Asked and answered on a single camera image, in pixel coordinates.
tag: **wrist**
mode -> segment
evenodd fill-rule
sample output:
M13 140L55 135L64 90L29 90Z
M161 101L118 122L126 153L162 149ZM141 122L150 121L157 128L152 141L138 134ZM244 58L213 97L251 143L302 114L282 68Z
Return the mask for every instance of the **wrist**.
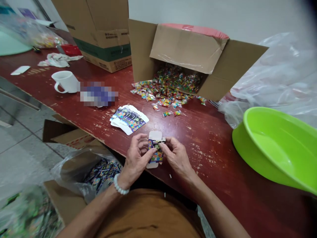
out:
M131 183L129 182L129 178L127 178L125 176L125 174L119 174L118 185L123 190L128 190L131 187Z
M183 176L183 180L186 183L196 183L200 178L198 177L198 175L196 174L195 170L193 168L191 168L190 171L188 171L187 173L184 174Z

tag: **person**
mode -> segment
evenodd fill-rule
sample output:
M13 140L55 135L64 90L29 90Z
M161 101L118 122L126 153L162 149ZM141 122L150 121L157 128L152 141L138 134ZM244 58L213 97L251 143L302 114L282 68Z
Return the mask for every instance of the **person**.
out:
M128 190L157 150L148 147L147 134L132 137L117 185ZM217 238L250 237L240 222L193 170L184 145L167 137L159 143L167 161L201 207ZM112 184L88 204L58 238L88 237L205 237L197 212L172 196L153 189L126 195Z

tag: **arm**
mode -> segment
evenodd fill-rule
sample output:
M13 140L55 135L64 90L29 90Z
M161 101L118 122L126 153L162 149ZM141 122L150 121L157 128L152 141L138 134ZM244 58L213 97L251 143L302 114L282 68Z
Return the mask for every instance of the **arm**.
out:
M174 137L166 138L166 142L170 144L172 151L167 145L160 143L162 151L165 153L171 167L189 187L216 237L250 238L237 218L192 169L185 147Z
M127 190L145 170L146 164L156 152L148 151L147 134L138 134L132 138L127 152L124 168L118 176L118 185ZM106 191L98 195L88 204L72 222L66 226L57 238L94 237L109 211L120 201L123 195L118 193L112 184Z

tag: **cardboard box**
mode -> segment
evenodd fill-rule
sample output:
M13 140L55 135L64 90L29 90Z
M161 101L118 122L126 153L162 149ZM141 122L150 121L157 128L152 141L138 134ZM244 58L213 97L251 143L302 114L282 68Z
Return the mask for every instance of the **cardboard box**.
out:
M52 2L88 62L111 73L131 65L128 0Z
M55 180L44 182L44 187L64 226L67 226L86 207L83 197L59 186Z
M93 136L79 129L60 115L55 114L53 117L61 123L47 119L44 121L43 142L60 143L75 149L82 149L88 143L95 140Z
M193 32L192 27L179 29L129 19L134 81L152 80L160 63L169 62L208 73L197 95L218 101L268 49L232 39L218 41L217 48L210 36Z
M86 145L86 148L91 148L93 151L100 154L107 154L109 150L97 139ZM87 166L89 163L96 163L91 158L94 154L90 151L86 151L82 154L75 156L63 165L63 169L69 173L73 173L74 177L79 175L78 171L81 171L82 167ZM70 190L61 187L55 180L44 182L44 187L54 205L56 212L61 218L64 226L67 226L77 214L86 207L84 198L77 195Z

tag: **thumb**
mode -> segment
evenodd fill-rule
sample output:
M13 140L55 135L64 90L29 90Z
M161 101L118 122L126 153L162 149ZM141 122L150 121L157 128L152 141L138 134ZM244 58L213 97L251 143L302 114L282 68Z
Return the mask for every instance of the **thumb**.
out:
M164 144L164 143L159 143L158 145L159 145L159 147L161 148L161 150L163 151L163 153L164 153L167 157L171 158L171 157L174 155L174 153L173 153L172 151L170 151L170 149L167 147L166 144Z
M156 148L151 148L151 149L149 149L149 150L142 156L142 160L148 162L148 161L152 158L152 156L153 156L153 154L154 154L155 152L157 152L157 149L156 149Z

